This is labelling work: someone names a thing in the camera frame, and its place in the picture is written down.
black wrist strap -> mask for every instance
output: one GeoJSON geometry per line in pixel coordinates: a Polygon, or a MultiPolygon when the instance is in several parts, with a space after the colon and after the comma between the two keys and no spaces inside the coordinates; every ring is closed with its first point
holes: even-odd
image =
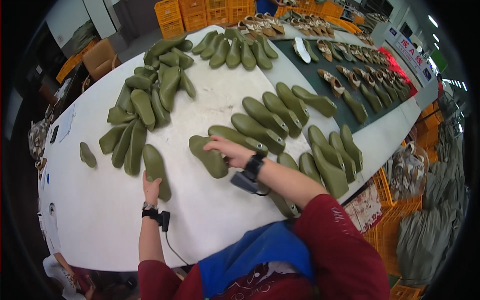
{"type": "Polygon", "coordinates": [[[252,155],[247,165],[245,166],[245,170],[242,172],[242,174],[249,180],[255,181],[257,179],[260,168],[264,165],[264,157],[265,156],[260,153],[252,155]]]}
{"type": "Polygon", "coordinates": [[[156,209],[142,210],[142,218],[144,216],[149,217],[152,220],[155,220],[158,223],[158,226],[162,228],[163,232],[168,231],[168,223],[170,222],[170,213],[163,211],[160,214],[156,209]]]}

smartphone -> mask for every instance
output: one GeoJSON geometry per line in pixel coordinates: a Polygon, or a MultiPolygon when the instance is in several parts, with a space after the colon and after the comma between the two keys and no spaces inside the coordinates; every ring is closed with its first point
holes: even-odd
{"type": "Polygon", "coordinates": [[[50,140],[50,144],[52,144],[55,141],[55,139],[57,138],[57,131],[58,130],[59,130],[59,126],[57,125],[57,126],[55,126],[55,129],[53,130],[53,134],[52,134],[52,138],[50,140]]]}

red shirt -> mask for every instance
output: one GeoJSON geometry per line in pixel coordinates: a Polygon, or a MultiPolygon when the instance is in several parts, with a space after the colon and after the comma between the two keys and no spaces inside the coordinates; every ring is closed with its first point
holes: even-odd
{"type": "MultiPolygon", "coordinates": [[[[321,194],[311,200],[293,232],[310,250],[321,299],[389,299],[382,259],[335,198],[321,194]]],[[[313,298],[313,287],[304,276],[273,272],[259,281],[265,272],[265,266],[258,265],[212,300],[313,298]]],[[[203,299],[198,264],[181,281],[164,263],[143,261],[138,265],[138,279],[142,300],[203,299]]]]}

plastic bag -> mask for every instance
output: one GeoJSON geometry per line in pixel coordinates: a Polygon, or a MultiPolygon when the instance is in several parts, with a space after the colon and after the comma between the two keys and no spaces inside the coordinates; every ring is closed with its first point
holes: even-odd
{"type": "Polygon", "coordinates": [[[49,126],[48,119],[43,119],[35,124],[32,121],[32,127],[28,131],[28,148],[35,161],[38,161],[43,155],[49,126]]]}
{"type": "Polygon", "coordinates": [[[429,167],[428,155],[414,142],[397,150],[393,156],[390,193],[392,200],[408,199],[423,195],[429,167]]]}

black cable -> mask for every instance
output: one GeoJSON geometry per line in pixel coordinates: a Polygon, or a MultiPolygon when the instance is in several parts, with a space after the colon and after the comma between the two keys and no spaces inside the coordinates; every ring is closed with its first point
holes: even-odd
{"type": "Polygon", "coordinates": [[[265,194],[259,194],[259,193],[256,193],[256,194],[259,195],[259,196],[265,197],[265,196],[267,196],[271,191],[272,191],[272,189],[268,189],[268,192],[266,192],[265,194]]]}
{"type": "Polygon", "coordinates": [[[173,253],[175,253],[175,255],[180,258],[181,261],[183,261],[186,265],[188,265],[188,262],[184,261],[183,258],[180,257],[180,255],[178,255],[178,253],[175,252],[175,250],[172,249],[172,246],[170,246],[170,243],[168,242],[168,236],[167,236],[167,233],[165,232],[165,239],[167,240],[167,244],[168,246],[170,247],[170,250],[172,250],[173,253]]]}

